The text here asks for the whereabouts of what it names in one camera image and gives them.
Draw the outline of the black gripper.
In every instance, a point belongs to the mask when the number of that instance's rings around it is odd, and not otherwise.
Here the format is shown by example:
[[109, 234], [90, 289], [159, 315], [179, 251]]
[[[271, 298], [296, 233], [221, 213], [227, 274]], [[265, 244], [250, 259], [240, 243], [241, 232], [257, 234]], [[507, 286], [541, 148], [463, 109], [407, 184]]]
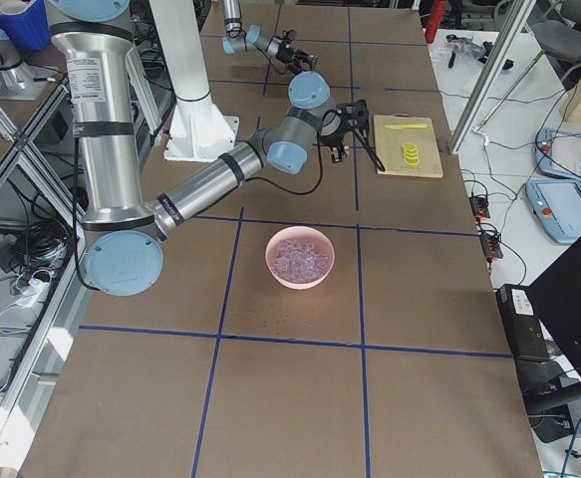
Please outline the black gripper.
[[330, 148], [333, 163], [340, 163], [348, 155], [346, 135], [352, 130], [347, 112], [327, 112], [324, 125], [318, 134], [318, 143]]
[[316, 55], [309, 54], [303, 50], [297, 50], [292, 44], [284, 44], [282, 40], [277, 49], [276, 59], [294, 75], [310, 71], [311, 65], [316, 65], [318, 62]]

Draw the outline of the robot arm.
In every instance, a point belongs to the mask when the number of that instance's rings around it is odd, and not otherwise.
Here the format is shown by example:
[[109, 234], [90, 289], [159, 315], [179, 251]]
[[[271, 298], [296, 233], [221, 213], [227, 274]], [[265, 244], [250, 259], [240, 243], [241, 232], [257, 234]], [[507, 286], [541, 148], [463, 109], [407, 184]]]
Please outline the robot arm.
[[345, 129], [342, 109], [316, 72], [297, 74], [290, 107], [278, 127], [237, 142], [237, 118], [212, 100], [198, 23], [189, 1], [150, 5], [175, 96], [167, 157], [202, 169], [154, 201], [140, 182], [131, 99], [152, 100], [144, 83], [126, 1], [49, 1], [53, 45], [66, 59], [74, 108], [73, 134], [85, 167], [89, 205], [83, 218], [85, 272], [114, 296], [152, 286], [162, 269], [160, 242], [266, 165], [298, 173], [316, 143], [335, 145]]
[[240, 3], [237, 0], [223, 0], [221, 5], [225, 27], [222, 48], [225, 54], [257, 51], [279, 75], [299, 75], [316, 69], [318, 57], [293, 45], [297, 38], [295, 30], [284, 31], [281, 36], [267, 35], [258, 25], [250, 25], [245, 30]]

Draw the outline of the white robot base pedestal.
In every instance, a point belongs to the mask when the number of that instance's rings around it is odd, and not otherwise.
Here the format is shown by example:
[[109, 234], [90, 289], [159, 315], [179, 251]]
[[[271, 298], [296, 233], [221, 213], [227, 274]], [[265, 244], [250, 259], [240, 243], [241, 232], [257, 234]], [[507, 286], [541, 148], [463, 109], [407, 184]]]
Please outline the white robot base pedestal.
[[212, 162], [234, 148], [239, 118], [214, 103], [191, 1], [149, 2], [176, 105], [164, 157]]

